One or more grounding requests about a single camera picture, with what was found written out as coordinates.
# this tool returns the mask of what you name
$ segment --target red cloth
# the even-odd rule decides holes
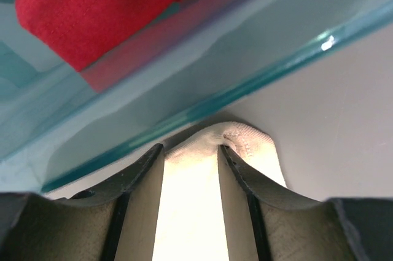
[[[157,17],[175,0],[16,0],[20,24],[77,71]]]

